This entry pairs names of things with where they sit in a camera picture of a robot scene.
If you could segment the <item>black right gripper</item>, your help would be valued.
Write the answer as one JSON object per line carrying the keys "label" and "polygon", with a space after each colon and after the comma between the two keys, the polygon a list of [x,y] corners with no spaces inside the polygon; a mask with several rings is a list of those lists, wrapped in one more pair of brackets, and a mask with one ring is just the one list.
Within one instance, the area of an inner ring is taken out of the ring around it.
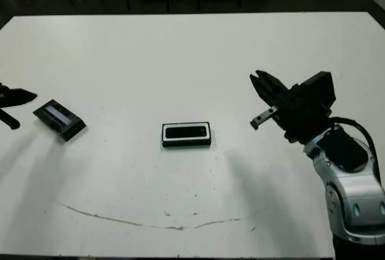
{"label": "black right gripper", "polygon": [[250,80],[259,97],[269,105],[251,120],[255,130],[273,119],[289,142],[307,143],[327,128],[334,103],[332,85],[295,84],[288,89],[275,76],[262,70],[251,74]]}

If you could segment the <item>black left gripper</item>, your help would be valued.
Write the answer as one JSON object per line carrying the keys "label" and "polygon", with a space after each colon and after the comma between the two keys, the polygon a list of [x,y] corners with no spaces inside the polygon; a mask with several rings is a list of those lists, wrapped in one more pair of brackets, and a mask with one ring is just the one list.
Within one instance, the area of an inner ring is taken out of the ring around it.
{"label": "black left gripper", "polygon": [[[1,87],[1,107],[14,107],[27,104],[36,97],[37,94],[22,88]],[[20,122],[3,110],[0,110],[0,120],[12,130],[20,127]]]}

